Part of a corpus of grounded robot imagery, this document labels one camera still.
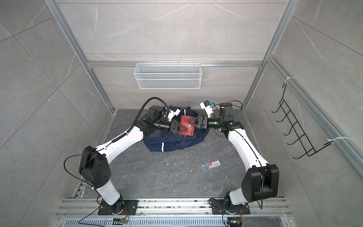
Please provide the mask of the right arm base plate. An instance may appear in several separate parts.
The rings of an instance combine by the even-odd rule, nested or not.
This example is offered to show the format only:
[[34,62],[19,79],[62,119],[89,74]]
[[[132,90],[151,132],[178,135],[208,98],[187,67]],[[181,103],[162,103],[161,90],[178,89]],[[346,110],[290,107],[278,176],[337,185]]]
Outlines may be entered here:
[[231,205],[225,200],[218,200],[215,198],[210,198],[208,200],[209,206],[212,208],[213,215],[222,215],[222,214],[242,214],[242,215],[249,215],[250,208],[248,204],[241,204],[241,205]]

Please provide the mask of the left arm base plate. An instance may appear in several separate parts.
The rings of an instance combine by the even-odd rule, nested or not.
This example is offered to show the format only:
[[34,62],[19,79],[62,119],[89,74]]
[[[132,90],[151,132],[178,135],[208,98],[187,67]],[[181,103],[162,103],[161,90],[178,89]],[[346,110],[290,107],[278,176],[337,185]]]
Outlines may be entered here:
[[138,200],[117,201],[114,205],[109,205],[102,201],[98,209],[98,215],[135,215],[138,208]]

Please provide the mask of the red leather wallet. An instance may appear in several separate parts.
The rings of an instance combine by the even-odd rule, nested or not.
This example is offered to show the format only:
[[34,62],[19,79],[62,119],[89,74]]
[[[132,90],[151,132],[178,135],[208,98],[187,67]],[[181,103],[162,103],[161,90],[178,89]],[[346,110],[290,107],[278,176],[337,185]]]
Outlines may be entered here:
[[183,125],[182,129],[187,129],[186,131],[180,132],[180,135],[184,136],[193,136],[194,135],[194,129],[195,126],[193,126],[191,123],[189,123],[190,120],[194,119],[192,116],[181,116],[181,125]]

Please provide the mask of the navy blue backpack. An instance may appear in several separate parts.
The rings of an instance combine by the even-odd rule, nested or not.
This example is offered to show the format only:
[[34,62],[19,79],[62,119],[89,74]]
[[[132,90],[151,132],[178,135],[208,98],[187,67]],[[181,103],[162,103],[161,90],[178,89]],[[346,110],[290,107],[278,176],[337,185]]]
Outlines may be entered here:
[[[179,115],[175,116],[173,119],[180,122],[181,116],[183,115],[192,117],[199,116],[196,111],[190,108],[182,108]],[[184,136],[179,133],[169,134],[164,130],[160,130],[155,131],[150,136],[146,137],[143,142],[151,152],[169,152],[197,145],[204,141],[208,133],[208,129],[195,128],[193,136]]]

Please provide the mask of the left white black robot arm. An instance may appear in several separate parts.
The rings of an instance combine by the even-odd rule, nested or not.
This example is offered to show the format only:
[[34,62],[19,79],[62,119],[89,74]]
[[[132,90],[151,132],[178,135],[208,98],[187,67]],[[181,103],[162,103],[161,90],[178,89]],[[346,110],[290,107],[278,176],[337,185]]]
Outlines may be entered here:
[[119,136],[97,147],[88,146],[83,150],[79,173],[109,206],[121,204],[123,199],[111,181],[109,164],[132,145],[142,141],[155,130],[169,133],[186,131],[176,120],[181,113],[177,107],[152,106],[140,117],[139,112],[131,126]]

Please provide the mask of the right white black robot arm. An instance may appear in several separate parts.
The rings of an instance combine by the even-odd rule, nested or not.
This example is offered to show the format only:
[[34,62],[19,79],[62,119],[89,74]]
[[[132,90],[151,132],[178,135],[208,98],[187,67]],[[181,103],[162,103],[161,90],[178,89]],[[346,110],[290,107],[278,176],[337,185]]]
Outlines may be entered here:
[[242,159],[246,174],[241,186],[227,192],[224,197],[228,213],[236,213],[238,208],[255,201],[260,201],[262,207],[264,200],[277,197],[279,169],[257,151],[240,122],[231,119],[224,121],[223,117],[198,116],[189,120],[188,125],[199,129],[220,129]]

